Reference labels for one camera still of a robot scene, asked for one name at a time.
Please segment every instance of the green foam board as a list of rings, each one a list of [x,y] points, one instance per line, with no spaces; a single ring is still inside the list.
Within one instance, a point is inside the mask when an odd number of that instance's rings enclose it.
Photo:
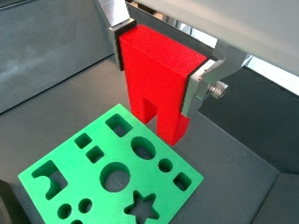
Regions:
[[[114,171],[128,176],[124,189],[105,185]],[[170,221],[202,176],[117,104],[18,179],[46,224],[134,224],[128,211],[136,195],[153,199],[154,217],[145,224],[154,224]]]

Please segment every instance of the gray floor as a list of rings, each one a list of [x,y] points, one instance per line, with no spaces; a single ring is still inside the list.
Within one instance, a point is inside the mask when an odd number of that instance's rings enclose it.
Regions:
[[[125,76],[108,58],[0,115],[0,179],[32,223],[42,220],[17,174],[117,103],[128,108]],[[198,113],[172,148],[204,181],[170,223],[250,223],[277,170]]]

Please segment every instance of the hole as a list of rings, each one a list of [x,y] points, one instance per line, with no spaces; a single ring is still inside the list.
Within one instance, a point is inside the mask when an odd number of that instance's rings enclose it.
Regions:
[[[125,208],[124,212],[134,216],[136,224],[144,224],[146,219],[158,219],[160,215],[153,209],[154,198],[153,193],[142,197],[138,191],[133,192],[134,203]]]
[[[154,146],[144,137],[134,137],[130,142],[130,147],[140,158],[145,160],[154,158]]]
[[[126,134],[126,132],[132,129],[130,124],[118,114],[112,115],[106,119],[106,126],[114,131],[118,137],[122,137]]]
[[[184,192],[192,184],[192,180],[186,177],[186,175],[180,172],[172,181],[180,190]]]
[[[117,162],[108,164],[101,170],[98,180],[108,192],[117,193],[122,191],[129,182],[129,170],[126,166]]]
[[[104,157],[104,152],[101,149],[94,146],[86,153],[88,160],[92,164],[94,164],[102,157]]]
[[[70,205],[62,204],[57,212],[58,217],[65,220],[70,216]]]
[[[45,193],[45,199],[50,200],[66,187],[68,181],[62,177],[57,166],[50,160],[45,164],[42,164],[38,169],[33,171],[32,177],[38,178],[40,176],[45,176],[50,180],[50,188]]]
[[[82,133],[76,139],[74,143],[76,145],[82,149],[89,143],[90,143],[90,138],[88,134]]]
[[[90,208],[92,208],[90,200],[89,199],[82,199],[78,203],[78,211],[85,214],[89,211]]]
[[[70,224],[82,224],[80,220],[74,220]]]
[[[158,162],[158,169],[161,172],[169,172],[173,168],[173,163],[169,159],[164,158]]]

